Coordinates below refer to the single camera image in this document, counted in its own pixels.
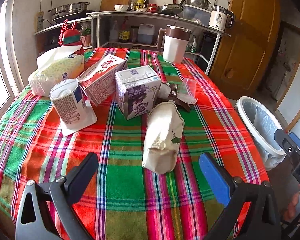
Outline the person's right hand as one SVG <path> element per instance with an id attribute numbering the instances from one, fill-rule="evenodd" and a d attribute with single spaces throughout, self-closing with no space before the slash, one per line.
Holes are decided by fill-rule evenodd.
<path id="1" fill-rule="evenodd" d="M 296 206 L 299 203 L 299 197 L 300 197 L 300 189 L 292 196 L 290 203 L 284 209 L 282 214 L 283 220 L 287 222 L 291 222 L 296 217 Z"/>

